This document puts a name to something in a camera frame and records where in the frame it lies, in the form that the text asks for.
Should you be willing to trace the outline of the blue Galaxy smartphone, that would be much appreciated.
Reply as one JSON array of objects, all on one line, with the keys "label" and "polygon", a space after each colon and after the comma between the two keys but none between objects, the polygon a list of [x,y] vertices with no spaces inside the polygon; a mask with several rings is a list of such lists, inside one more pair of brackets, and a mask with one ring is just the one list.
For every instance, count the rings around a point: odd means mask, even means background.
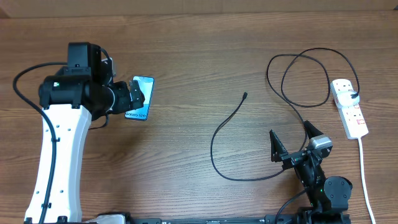
[{"label": "blue Galaxy smartphone", "polygon": [[153,77],[135,76],[129,81],[132,109],[125,112],[126,119],[146,121],[149,115],[155,80]]}]

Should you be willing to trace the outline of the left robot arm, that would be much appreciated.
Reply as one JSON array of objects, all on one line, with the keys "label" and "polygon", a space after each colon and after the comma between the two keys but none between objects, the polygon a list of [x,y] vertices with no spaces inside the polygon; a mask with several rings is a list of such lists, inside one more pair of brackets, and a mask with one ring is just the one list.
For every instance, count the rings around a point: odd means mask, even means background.
[{"label": "left robot arm", "polygon": [[66,62],[39,86],[43,139],[24,223],[80,223],[80,176],[91,122],[144,107],[137,80],[114,82],[114,62],[96,44],[71,42]]}]

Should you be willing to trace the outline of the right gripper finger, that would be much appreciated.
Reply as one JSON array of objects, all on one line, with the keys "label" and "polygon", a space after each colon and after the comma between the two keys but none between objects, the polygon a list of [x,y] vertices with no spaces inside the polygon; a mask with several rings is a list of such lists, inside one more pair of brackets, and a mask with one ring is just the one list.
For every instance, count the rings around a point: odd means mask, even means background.
[{"label": "right gripper finger", "polygon": [[309,120],[304,121],[303,125],[309,139],[323,135]]},{"label": "right gripper finger", "polygon": [[269,131],[269,135],[271,140],[271,161],[281,162],[282,158],[289,153],[273,130]]}]

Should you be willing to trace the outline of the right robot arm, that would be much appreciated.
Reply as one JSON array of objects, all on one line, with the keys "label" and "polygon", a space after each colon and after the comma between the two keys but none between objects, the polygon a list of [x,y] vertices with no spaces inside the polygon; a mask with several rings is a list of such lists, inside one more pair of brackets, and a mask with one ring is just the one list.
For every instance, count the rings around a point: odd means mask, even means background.
[{"label": "right robot arm", "polygon": [[[326,177],[321,167],[324,158],[333,147],[331,139],[309,122],[304,122],[309,137],[308,146],[288,153],[276,133],[269,131],[271,139],[271,161],[281,162],[282,170],[293,169],[303,185],[303,190],[281,206],[277,214],[266,215],[266,223],[350,223],[345,215],[353,189],[352,183],[341,176]],[[286,206],[306,194],[309,207],[300,207],[295,214],[283,215]]]}]

